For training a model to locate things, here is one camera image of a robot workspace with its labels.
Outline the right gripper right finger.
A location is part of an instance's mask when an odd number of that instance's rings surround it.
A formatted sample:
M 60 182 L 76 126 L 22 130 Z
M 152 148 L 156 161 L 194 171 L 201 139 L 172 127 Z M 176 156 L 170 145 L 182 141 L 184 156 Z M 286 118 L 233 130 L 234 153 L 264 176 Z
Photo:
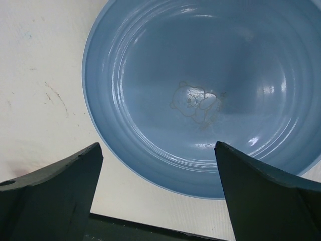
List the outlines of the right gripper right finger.
M 224 142 L 215 156 L 236 240 L 320 240 L 320 183 Z

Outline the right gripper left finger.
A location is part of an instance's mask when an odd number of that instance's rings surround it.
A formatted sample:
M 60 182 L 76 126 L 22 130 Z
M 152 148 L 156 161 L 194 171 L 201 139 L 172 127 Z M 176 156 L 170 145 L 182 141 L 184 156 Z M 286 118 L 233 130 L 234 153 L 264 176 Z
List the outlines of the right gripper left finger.
M 1 182 L 1 240 L 83 240 L 102 163 L 96 142 Z

